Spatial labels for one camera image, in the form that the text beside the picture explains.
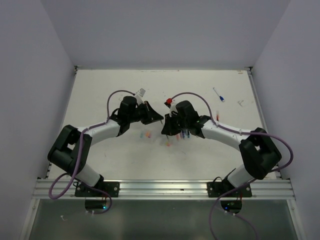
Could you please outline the blue capped white pen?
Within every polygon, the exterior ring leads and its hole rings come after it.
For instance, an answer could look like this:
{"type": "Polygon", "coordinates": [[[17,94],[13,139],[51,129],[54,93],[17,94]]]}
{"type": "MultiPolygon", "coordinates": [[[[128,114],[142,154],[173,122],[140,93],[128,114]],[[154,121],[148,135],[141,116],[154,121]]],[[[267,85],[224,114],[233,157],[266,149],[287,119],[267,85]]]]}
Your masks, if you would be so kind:
{"type": "Polygon", "coordinates": [[[220,99],[220,101],[221,101],[222,103],[224,103],[224,102],[225,102],[225,99],[223,98],[223,96],[220,95],[220,93],[217,91],[217,89],[216,89],[215,87],[213,87],[212,89],[213,89],[213,91],[217,94],[217,96],[218,96],[218,98],[220,99]]]}

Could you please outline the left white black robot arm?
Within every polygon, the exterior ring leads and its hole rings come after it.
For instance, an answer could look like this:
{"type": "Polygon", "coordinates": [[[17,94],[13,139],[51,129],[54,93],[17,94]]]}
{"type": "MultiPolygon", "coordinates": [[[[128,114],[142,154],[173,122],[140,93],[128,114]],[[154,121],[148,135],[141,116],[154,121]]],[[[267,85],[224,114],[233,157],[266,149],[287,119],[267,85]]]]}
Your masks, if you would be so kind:
{"type": "Polygon", "coordinates": [[[87,163],[90,148],[106,139],[123,135],[132,123],[144,125],[160,122],[164,119],[149,104],[134,96],[125,96],[106,123],[90,127],[66,125],[62,128],[47,158],[49,162],[64,170],[71,177],[86,184],[86,190],[92,196],[103,193],[103,177],[87,163]]]}

